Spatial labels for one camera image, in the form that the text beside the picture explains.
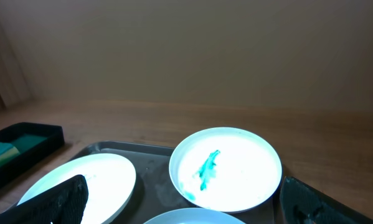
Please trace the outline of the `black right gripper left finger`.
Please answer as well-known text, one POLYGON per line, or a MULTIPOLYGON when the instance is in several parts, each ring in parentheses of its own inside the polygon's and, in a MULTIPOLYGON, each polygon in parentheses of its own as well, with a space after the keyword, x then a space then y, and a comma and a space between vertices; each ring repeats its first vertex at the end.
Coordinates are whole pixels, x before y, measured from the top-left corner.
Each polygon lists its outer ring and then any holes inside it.
POLYGON ((0 224, 80 224, 87 200, 87 181, 75 175, 1 213, 0 224))

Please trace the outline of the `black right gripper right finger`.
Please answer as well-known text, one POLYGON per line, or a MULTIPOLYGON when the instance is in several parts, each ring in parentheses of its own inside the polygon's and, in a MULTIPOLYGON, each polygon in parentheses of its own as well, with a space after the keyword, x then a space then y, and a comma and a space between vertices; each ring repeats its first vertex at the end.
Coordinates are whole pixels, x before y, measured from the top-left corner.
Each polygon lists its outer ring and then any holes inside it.
POLYGON ((291 176, 282 183, 280 209, 289 224, 373 224, 373 219, 291 176))

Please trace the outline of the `white plate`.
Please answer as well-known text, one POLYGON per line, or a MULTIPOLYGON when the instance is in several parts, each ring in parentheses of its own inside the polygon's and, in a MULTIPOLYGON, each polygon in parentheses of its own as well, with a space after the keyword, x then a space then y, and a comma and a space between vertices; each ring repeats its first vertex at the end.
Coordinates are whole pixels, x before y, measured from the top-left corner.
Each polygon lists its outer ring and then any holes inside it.
POLYGON ((240 213, 261 205, 276 192, 283 168, 275 149, 260 136, 216 127, 198 131, 176 146, 169 176, 190 203, 240 213))
POLYGON ((204 208, 181 208, 157 215, 144 224, 245 224, 226 213, 204 208))
POLYGON ((63 164, 39 179, 17 204, 79 174, 84 176, 88 187, 81 224, 112 222, 129 202, 136 183, 134 165, 117 154, 91 154, 63 164))

